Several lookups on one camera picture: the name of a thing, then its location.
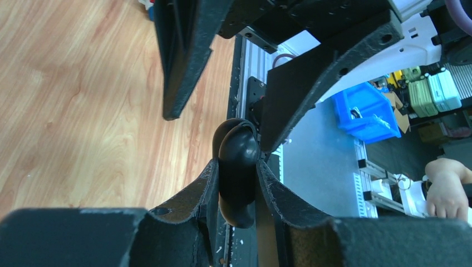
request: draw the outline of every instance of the black rubber object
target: black rubber object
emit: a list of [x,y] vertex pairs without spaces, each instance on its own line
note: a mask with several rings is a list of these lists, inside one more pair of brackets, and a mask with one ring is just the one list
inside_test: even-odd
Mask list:
[[213,155],[216,150],[222,215],[232,226],[249,228],[254,224],[248,209],[254,202],[255,164],[260,158],[253,124],[241,119],[223,122],[213,136]]
[[472,37],[467,37],[448,52],[449,63],[454,66],[472,64]]

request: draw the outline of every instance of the wooden floor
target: wooden floor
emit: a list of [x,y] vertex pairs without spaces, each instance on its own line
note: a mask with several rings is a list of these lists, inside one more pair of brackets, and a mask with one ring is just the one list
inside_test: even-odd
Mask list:
[[137,0],[0,0],[0,39],[0,218],[151,208],[210,160],[234,40],[215,39],[182,117],[166,122],[154,25]]

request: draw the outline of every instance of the cardboard box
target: cardboard box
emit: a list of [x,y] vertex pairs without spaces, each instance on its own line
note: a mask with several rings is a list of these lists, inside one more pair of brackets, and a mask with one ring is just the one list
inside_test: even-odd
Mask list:
[[434,123],[418,129],[421,141],[424,143],[442,145],[450,141],[444,123]]
[[397,94],[394,92],[382,94],[387,97],[388,100],[390,100],[390,104],[392,105],[397,124],[400,130],[404,134],[406,134],[406,132],[408,132],[408,129],[410,128],[410,119],[408,118],[408,115],[402,115],[399,111],[399,109],[403,108],[403,103],[401,102]]

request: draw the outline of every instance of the finger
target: finger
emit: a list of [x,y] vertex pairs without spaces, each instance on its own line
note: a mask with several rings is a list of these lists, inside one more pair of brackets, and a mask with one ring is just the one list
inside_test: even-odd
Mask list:
[[433,203],[427,203],[427,210],[429,216],[436,216],[436,206]]
[[436,216],[438,218],[446,218],[446,209],[443,207],[436,207]]
[[457,207],[447,207],[446,208],[446,217],[448,218],[456,218],[457,217]]
[[457,218],[462,221],[468,221],[469,218],[469,208],[468,207],[460,207],[458,209]]

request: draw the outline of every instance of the wire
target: wire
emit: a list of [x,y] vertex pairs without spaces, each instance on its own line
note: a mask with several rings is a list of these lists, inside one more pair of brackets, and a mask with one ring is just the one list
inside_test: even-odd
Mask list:
[[408,188],[400,188],[400,181],[403,181],[403,182],[406,182],[406,179],[405,178],[400,178],[400,176],[398,178],[395,179],[396,180],[396,186],[402,190],[402,191],[405,191],[405,190],[408,190],[411,188],[411,179],[408,179],[410,180],[410,183],[408,184]]
[[291,59],[294,59],[295,56],[294,55],[291,55],[291,54],[279,54],[277,57],[275,57],[274,59],[274,62],[272,62],[272,68],[275,68],[276,67],[276,63],[279,59],[281,59],[282,57],[289,57]]
[[457,26],[468,35],[472,36],[472,19],[465,13],[460,0],[446,0],[449,15]]

